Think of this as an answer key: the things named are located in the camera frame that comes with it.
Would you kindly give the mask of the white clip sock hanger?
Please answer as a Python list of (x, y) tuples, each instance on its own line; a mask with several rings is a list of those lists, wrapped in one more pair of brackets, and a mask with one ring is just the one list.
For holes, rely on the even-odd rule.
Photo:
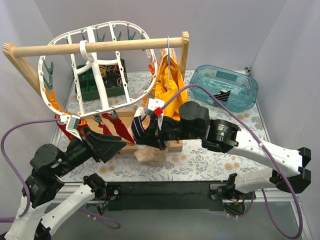
[[(133, 34), (127, 35), (127, 40), (120, 40), (119, 36), (115, 35), (114, 28), (118, 25), (126, 26), (128, 29), (134, 29), (141, 34), (141, 39), (134, 39)], [(44, 103), (57, 115), (65, 114), (65, 112), (56, 108), (55, 101), (51, 99), (53, 87), (47, 82), (43, 73), (43, 65), (47, 56), (67, 55), (71, 57), (71, 67), (74, 74), (74, 83), (77, 89), (77, 100), (79, 103), (79, 112), (77, 115), (80, 118), (88, 118), (91, 116), (116, 111), (118, 109), (132, 106), (147, 97), (156, 84), (157, 74), (152, 75), (149, 87), (143, 91), (142, 95), (137, 98), (131, 98), (128, 92), (128, 83), (124, 80), (122, 87), (125, 94), (125, 103), (118, 105), (109, 105), (108, 94), (105, 89), (103, 77), (99, 66), (117, 65), (120, 70), (120, 75), (124, 75), (124, 68), (121, 64), (120, 52), (129, 50), (145, 50), (147, 57), (153, 67), (157, 67), (156, 55), (154, 47), (151, 45), (153, 40), (148, 34), (138, 25), (127, 21), (109, 21), (97, 25), (83, 27), (77, 30), (68, 31), (54, 38), (48, 45), (39, 46), (36, 51), (38, 61), (38, 77), (40, 96)], [(79, 75), (92, 70), (95, 80), (101, 109), (86, 113), (83, 106), (83, 98), (81, 95), (81, 86)]]

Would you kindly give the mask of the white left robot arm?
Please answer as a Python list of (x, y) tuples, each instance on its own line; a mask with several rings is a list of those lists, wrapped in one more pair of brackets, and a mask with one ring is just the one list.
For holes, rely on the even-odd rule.
[(66, 151), (53, 144), (40, 146), (30, 161), (32, 172), (24, 182), (20, 207), (2, 240), (49, 240), (71, 215), (91, 200), (104, 200), (107, 183), (96, 173), (84, 176), (79, 188), (59, 206), (46, 213), (58, 191), (65, 185), (61, 178), (93, 158), (106, 163), (126, 143), (121, 137), (96, 133), (85, 127), (81, 138), (74, 137)]

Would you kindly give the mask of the black white striped sock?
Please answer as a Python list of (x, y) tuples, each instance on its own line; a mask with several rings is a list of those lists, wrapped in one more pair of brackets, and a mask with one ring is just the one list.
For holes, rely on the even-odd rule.
[(214, 97), (220, 102), (227, 102), (230, 97), (231, 91), (222, 89), (219, 93), (215, 94)]

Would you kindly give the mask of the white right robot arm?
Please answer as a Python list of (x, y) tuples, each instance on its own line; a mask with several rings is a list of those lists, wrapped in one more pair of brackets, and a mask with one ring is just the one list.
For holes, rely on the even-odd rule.
[(311, 160), (310, 149), (292, 150), (267, 141), (258, 143), (238, 125), (211, 119), (209, 110), (195, 101), (188, 101), (179, 108), (179, 120), (156, 116), (154, 111), (139, 107), (131, 131), (138, 145), (164, 150), (167, 141), (200, 139), (201, 146), (209, 151), (237, 155), (265, 166), (255, 172), (230, 174), (226, 183), (214, 188), (224, 199), (237, 199), (267, 188), (300, 194), (311, 184), (311, 171), (306, 169)]

